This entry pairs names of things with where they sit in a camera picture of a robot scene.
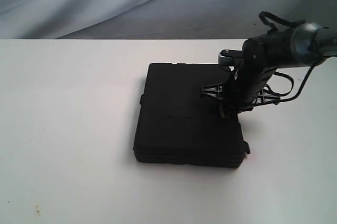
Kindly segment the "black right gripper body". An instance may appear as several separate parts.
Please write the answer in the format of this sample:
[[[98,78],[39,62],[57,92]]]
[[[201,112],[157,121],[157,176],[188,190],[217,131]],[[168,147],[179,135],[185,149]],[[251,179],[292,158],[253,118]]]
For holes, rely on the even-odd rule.
[[[224,67],[224,61],[230,59],[234,69],[226,82],[203,86],[201,96],[216,99],[225,118],[233,113],[252,111],[257,106],[296,99],[296,96],[289,98],[288,93],[274,92],[268,85],[274,75],[294,82],[289,75],[277,71],[297,65],[298,61],[291,52],[294,31],[294,28],[270,30],[265,35],[246,40],[241,51],[222,51],[220,66]]]

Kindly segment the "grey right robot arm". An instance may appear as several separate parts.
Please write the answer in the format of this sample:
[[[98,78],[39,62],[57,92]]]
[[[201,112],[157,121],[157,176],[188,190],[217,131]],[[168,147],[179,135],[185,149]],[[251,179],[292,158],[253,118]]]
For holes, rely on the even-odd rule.
[[[219,54],[220,68],[232,66],[224,83],[203,86],[202,97],[220,104],[226,118],[233,113],[252,111],[255,107],[290,102],[302,92],[313,69],[328,58],[336,56],[336,30],[316,23],[300,23],[284,31],[271,29],[265,35],[247,39],[240,51],[223,50]],[[308,67],[297,91],[276,93],[268,85],[272,76],[294,80],[278,69]]]

